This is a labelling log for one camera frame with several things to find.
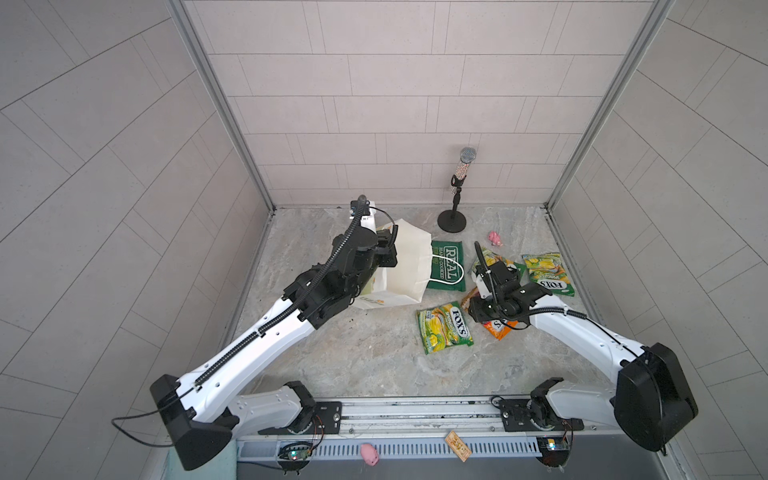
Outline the orange Fox's fruits bag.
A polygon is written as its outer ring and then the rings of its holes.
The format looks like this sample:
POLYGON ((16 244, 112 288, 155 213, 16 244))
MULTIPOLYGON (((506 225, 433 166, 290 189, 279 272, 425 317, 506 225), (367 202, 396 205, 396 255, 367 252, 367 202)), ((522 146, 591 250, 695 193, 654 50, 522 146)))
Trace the orange Fox's fruits bag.
POLYGON ((475 323, 482 325, 497 340, 502 340, 519 324, 518 321, 502 319, 493 299, 483 298, 477 287, 462 299, 461 307, 475 323))

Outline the white paper bag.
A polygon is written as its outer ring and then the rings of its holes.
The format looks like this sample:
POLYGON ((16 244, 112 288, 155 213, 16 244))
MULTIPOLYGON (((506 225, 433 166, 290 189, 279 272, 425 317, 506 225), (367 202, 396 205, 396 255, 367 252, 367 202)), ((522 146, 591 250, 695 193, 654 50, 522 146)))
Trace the white paper bag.
POLYGON ((386 231, 394 232, 397 264, 394 267, 377 268, 373 277, 362 288, 353 305, 361 310, 418 305, 430 282, 454 286, 465 277, 462 262, 446 255, 435 254, 431 234, 417 228, 403 219, 388 225, 386 231), (448 281, 432 276, 434 259, 442 259, 458 271, 458 279, 448 281))

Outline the green Fox's spring tea bag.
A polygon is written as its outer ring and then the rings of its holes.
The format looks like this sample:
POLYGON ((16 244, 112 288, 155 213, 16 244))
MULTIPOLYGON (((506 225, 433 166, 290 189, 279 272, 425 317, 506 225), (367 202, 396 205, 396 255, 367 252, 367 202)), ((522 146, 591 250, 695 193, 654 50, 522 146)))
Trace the green Fox's spring tea bag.
POLYGON ((482 247, 481 252, 483 254, 484 262, 487 267, 491 267, 492 265, 502 262, 506 267, 508 268, 514 268, 520 277, 523 277, 525 273, 527 272, 527 266, 525 263, 521 262, 513 262, 510 259, 507 259, 506 257, 493 252, 492 250, 482 247))

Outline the yellow green candy bag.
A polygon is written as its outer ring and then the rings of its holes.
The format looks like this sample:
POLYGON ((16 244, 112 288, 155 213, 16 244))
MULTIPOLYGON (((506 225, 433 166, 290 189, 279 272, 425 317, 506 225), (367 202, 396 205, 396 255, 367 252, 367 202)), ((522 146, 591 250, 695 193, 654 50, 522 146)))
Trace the yellow green candy bag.
POLYGON ((574 286, 559 252, 539 255, 524 254, 522 259, 525 262, 531 282, 545 287, 556 295, 575 296, 574 286))

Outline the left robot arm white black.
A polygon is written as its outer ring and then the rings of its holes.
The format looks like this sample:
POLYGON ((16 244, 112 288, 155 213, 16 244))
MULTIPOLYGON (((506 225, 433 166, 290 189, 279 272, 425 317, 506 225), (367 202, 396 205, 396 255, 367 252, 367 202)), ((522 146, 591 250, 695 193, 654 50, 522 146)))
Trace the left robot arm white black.
POLYGON ((242 389, 285 350, 347 309, 380 267, 397 264, 398 228, 356 225, 333 241, 331 257, 299 274, 267 313, 196 369, 164 374, 150 394, 181 466, 196 470, 240 434, 304 428, 315 402, 299 381, 255 396, 242 389))

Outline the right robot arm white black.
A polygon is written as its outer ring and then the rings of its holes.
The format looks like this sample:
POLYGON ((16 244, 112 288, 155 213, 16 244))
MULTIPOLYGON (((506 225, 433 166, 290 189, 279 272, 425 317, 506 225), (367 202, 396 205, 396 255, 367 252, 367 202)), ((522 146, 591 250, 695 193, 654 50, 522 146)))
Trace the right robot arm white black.
POLYGON ((643 345, 569 307, 550 289, 522 284, 503 261, 472 269, 478 288, 468 312, 478 323, 535 328, 567 345, 608 380, 604 387, 552 377, 530 393, 529 423, 542 431, 592 421, 620 428, 640 447, 659 452, 691 423, 699 408, 675 352, 643 345))

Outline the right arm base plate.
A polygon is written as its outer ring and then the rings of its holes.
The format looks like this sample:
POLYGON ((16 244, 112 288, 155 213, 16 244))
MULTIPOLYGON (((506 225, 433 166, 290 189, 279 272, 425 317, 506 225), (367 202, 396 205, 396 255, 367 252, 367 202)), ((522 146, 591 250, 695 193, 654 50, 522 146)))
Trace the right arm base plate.
POLYGON ((545 399, 496 396, 491 399, 491 404, 499 410, 506 432, 567 432, 584 429, 581 419, 557 416, 545 399))

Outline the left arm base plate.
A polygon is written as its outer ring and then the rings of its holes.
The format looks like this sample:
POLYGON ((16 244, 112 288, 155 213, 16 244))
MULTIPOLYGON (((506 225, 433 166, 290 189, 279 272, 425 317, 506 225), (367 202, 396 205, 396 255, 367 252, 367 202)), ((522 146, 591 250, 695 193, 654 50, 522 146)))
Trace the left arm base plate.
POLYGON ((338 434, 343 404, 339 401, 316 402, 313 409, 302 408, 298 417, 288 426, 267 428, 260 435, 309 435, 311 433, 338 434))

